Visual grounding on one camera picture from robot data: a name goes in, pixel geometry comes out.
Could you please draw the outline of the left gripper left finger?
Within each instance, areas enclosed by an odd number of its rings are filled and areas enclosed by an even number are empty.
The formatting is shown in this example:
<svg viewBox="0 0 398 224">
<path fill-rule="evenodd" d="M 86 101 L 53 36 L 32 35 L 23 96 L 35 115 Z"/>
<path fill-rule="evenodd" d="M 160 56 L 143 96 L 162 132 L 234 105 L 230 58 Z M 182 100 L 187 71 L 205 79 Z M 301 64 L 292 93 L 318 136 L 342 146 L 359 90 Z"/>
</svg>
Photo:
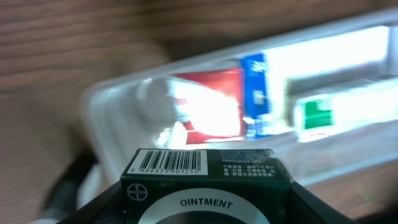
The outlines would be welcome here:
<svg viewBox="0 0 398 224">
<path fill-rule="evenodd" d="M 59 224 L 124 224 L 120 181 L 99 194 Z"/>
</svg>

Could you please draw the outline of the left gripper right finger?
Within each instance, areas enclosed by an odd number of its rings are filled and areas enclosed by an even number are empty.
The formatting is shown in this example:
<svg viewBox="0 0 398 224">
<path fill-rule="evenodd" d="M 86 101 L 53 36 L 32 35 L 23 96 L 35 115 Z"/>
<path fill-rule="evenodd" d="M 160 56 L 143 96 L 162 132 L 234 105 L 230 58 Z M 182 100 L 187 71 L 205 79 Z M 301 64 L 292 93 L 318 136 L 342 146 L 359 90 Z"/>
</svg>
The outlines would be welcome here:
<svg viewBox="0 0 398 224">
<path fill-rule="evenodd" d="M 298 182 L 293 182 L 289 195 L 291 224 L 357 224 L 338 212 Z"/>
</svg>

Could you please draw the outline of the dark bottle white cap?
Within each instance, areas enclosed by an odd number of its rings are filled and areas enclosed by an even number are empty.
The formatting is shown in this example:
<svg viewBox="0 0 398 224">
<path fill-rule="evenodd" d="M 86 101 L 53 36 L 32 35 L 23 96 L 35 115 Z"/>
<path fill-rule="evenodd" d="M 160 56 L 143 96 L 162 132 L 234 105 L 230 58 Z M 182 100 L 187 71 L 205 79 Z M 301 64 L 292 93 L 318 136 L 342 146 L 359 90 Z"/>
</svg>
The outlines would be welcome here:
<svg viewBox="0 0 398 224">
<path fill-rule="evenodd" d="M 82 153 L 50 188 L 32 224 L 55 224 L 93 200 L 101 190 L 103 173 L 96 156 Z"/>
</svg>

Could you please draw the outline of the green Zam-Buk box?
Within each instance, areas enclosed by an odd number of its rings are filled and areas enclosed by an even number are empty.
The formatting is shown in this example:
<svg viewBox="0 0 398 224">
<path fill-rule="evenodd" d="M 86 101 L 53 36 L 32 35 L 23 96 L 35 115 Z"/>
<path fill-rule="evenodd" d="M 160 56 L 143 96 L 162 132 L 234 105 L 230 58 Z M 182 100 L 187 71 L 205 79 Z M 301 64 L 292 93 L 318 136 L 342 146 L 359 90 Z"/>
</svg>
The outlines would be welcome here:
<svg viewBox="0 0 398 224">
<path fill-rule="evenodd" d="M 270 149 L 140 149 L 120 177 L 127 223 L 283 223 L 292 177 Z"/>
</svg>

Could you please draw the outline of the white green medicine box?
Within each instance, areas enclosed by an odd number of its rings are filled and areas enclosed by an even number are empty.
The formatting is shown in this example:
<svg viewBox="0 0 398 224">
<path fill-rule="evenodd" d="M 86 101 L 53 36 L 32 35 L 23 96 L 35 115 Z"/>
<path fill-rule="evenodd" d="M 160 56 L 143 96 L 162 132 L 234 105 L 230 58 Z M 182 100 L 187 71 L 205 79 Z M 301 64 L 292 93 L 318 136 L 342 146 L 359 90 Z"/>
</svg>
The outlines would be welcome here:
<svg viewBox="0 0 398 224">
<path fill-rule="evenodd" d="M 311 142 L 374 123 L 397 119 L 397 80 L 346 83 L 295 100 L 299 142 Z"/>
</svg>

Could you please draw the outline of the blue fever patch box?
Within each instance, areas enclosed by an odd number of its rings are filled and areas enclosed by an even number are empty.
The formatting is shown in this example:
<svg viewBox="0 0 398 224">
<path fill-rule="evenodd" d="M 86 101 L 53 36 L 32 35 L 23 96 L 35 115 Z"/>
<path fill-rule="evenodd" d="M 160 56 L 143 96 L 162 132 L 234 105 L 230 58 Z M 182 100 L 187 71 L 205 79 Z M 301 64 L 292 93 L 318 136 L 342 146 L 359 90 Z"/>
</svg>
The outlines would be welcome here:
<svg viewBox="0 0 398 224">
<path fill-rule="evenodd" d="M 378 71 L 388 43 L 389 28 L 377 26 L 267 48 L 243 57 L 248 136 L 276 135 L 293 126 L 295 105 L 291 97 Z"/>
</svg>

